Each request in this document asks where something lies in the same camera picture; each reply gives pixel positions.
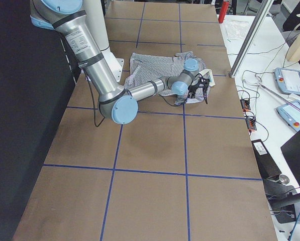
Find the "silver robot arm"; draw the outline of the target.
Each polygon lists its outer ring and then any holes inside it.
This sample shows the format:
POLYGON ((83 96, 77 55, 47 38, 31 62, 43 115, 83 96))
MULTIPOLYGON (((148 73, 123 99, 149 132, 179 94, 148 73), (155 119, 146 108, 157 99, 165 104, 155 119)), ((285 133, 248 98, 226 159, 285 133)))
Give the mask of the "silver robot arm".
POLYGON ((131 89, 120 85, 110 67, 116 58, 109 41, 101 1, 31 1, 31 21, 36 27, 61 33, 71 47, 89 86, 98 92, 101 115, 117 124, 128 124, 137 115, 138 101, 169 89, 176 95, 194 98, 197 89, 207 93, 209 80, 194 59, 186 60, 178 76, 162 76, 131 89))

